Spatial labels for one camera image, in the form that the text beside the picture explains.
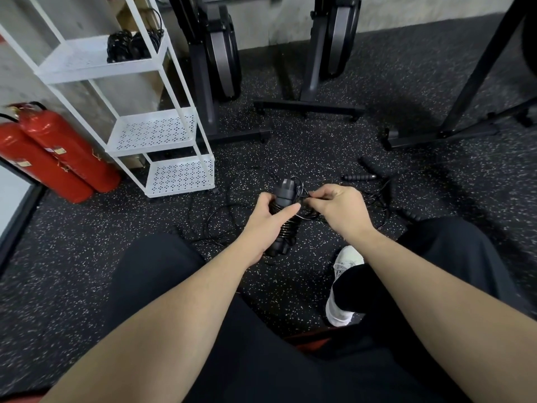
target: person's right hand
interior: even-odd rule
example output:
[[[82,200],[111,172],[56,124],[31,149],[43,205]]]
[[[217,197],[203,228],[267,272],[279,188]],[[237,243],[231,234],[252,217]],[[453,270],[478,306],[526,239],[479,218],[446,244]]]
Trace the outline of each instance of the person's right hand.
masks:
[[[353,235],[376,231],[362,194],[352,186],[326,184],[309,194],[312,198],[305,204],[321,213],[347,242]]]

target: black trousers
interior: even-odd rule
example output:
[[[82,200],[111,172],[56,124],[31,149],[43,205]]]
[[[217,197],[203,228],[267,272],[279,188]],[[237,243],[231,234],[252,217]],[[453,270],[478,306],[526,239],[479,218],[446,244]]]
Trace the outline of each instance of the black trousers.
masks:
[[[493,297],[528,311],[493,245],[474,225],[459,218],[431,219],[411,227],[399,243]],[[108,329],[204,264],[203,257],[177,236],[158,234],[136,240],[113,275]],[[236,295],[184,401],[466,399],[425,350],[368,265],[347,270],[333,290],[340,308],[366,316],[358,325],[338,330],[340,335],[314,356],[302,354],[276,336]]]

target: shelf tier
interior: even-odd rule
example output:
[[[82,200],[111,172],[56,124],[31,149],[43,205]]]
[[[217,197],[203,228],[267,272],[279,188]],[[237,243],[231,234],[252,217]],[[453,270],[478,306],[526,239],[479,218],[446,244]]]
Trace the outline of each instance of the shelf tier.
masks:
[[[47,85],[159,70],[169,45],[164,33],[156,58],[108,63],[108,35],[66,40],[39,65],[36,75]]]
[[[198,157],[156,161],[149,168],[145,195],[150,198],[214,188],[214,157],[202,155],[211,179],[207,178]]]
[[[114,157],[152,153],[191,147],[196,135],[196,117],[190,107],[183,108],[188,122],[185,128],[175,109],[133,114],[118,118],[106,145],[106,152]]]

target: person's left arm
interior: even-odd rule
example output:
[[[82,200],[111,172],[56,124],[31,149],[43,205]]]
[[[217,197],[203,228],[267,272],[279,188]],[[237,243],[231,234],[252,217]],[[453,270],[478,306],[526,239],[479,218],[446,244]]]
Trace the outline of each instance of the person's left arm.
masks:
[[[243,233],[191,277],[119,325],[86,353],[41,403],[177,403],[213,347],[246,269],[300,209],[269,212],[259,196]]]

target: person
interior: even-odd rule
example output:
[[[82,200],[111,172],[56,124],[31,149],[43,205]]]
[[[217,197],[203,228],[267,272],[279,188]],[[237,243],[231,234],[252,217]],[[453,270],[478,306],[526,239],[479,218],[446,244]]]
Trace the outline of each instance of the person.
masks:
[[[262,193],[208,263],[178,236],[135,241],[113,275],[111,332],[42,402],[535,401],[537,323],[480,230],[439,218],[394,242],[357,190],[329,184],[311,196],[352,246],[336,260],[328,318],[345,326],[365,313],[359,324],[305,355],[236,293],[300,208],[271,215]]]

